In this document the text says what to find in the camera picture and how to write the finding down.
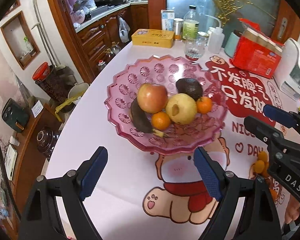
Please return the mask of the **person's right hand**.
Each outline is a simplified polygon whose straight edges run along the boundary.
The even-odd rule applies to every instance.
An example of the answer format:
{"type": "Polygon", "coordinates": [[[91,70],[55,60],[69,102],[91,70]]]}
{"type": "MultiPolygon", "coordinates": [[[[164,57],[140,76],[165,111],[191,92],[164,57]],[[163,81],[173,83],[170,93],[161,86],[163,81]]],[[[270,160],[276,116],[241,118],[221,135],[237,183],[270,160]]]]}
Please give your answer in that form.
{"type": "Polygon", "coordinates": [[[289,224],[291,221],[295,221],[300,215],[300,203],[293,196],[290,195],[288,205],[285,211],[285,223],[289,224]]]}

